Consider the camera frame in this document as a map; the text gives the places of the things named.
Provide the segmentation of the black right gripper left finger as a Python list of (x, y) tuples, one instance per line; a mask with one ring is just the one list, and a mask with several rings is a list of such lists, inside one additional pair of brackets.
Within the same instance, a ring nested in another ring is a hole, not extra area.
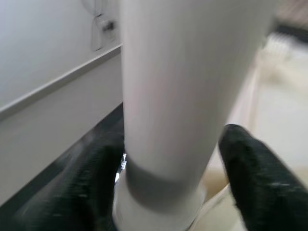
[(117, 231), (112, 219), (122, 143), (89, 147), (14, 216), (14, 231)]

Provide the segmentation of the white plastic table top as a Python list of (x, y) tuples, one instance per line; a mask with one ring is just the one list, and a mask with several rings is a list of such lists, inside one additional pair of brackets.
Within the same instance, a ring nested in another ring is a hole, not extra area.
[(207, 95), (188, 106), (168, 97), (124, 94), (126, 155), (116, 176), (113, 220), (118, 231), (248, 231), (223, 169), (216, 140), (223, 122), (244, 126), (273, 146), (308, 188), (308, 45), (287, 59), (262, 50), (225, 116)]

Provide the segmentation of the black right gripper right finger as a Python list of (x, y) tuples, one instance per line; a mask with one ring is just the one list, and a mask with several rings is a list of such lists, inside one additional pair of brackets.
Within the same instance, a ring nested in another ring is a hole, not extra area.
[(308, 231), (308, 189), (271, 149), (236, 124), (218, 148), (248, 231)]

